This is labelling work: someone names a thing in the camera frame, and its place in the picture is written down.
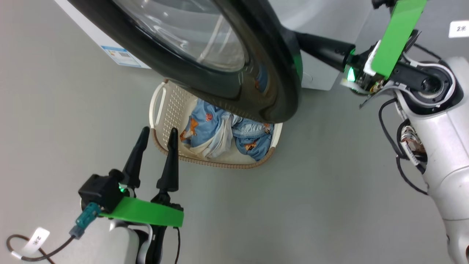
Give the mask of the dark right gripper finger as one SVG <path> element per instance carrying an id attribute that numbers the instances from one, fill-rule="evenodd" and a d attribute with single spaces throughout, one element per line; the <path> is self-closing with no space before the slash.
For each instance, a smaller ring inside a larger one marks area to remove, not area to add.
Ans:
<path id="1" fill-rule="evenodd" d="M 354 44 L 300 32 L 294 34 L 303 52 L 338 71 L 344 72 L 347 65 L 357 63 Z"/>

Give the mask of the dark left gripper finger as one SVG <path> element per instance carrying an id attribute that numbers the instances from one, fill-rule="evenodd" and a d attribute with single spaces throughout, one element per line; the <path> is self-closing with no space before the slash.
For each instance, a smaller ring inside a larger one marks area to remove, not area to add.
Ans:
<path id="1" fill-rule="evenodd" d="M 143 127 L 139 138 L 131 151 L 131 154 L 122 170 L 124 180 L 122 184 L 132 189 L 140 187 L 140 169 L 142 164 L 143 153 L 147 149 L 150 127 Z"/>
<path id="2" fill-rule="evenodd" d="M 176 192 L 179 190 L 179 136 L 178 130 L 172 128 L 167 144 L 168 154 L 161 178 L 157 182 L 159 193 Z"/>

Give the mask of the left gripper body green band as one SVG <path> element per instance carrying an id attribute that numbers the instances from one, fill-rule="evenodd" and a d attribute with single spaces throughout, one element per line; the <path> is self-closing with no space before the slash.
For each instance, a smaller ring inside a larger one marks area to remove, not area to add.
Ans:
<path id="1" fill-rule="evenodd" d="M 184 212 L 166 205 L 126 197 L 121 191 L 112 191 L 99 197 L 101 216 L 127 222 L 161 227 L 182 227 Z"/>

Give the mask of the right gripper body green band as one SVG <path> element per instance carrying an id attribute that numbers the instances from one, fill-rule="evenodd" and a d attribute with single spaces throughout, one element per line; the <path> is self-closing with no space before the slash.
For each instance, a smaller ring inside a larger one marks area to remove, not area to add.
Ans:
<path id="1" fill-rule="evenodd" d="M 417 22 L 426 6 L 425 0 L 373 0 L 374 9 L 386 6 L 391 17 L 385 33 L 369 50 L 357 56 L 355 65 L 347 65 L 341 85 L 358 95 L 372 95 L 390 81 L 405 83 L 405 76 L 423 72 L 400 59 L 418 34 Z"/>

